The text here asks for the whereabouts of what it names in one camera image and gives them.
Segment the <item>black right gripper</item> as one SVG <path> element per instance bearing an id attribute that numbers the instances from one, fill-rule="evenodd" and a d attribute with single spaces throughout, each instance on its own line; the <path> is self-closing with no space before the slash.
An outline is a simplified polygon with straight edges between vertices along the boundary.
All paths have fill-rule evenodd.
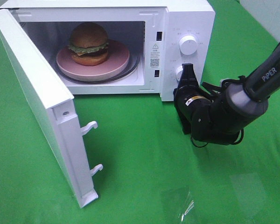
<path id="1" fill-rule="evenodd" d="M 183 63 L 178 87 L 174 89 L 174 106 L 180 118 L 184 134 L 191 134 L 191 122 L 194 112 L 210 104 L 208 94 L 199 87 L 193 64 Z"/>

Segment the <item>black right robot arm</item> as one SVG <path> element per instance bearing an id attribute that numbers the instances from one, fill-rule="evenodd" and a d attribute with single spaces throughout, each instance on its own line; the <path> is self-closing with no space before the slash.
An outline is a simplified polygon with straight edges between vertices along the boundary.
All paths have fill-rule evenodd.
<path id="1" fill-rule="evenodd" d="M 192 143 L 236 145 L 244 128 L 268 109 L 269 97 L 280 89 L 280 42 L 249 76 L 224 79 L 220 86 L 198 84 L 191 63 L 182 65 L 174 89 L 174 106 L 182 131 Z"/>

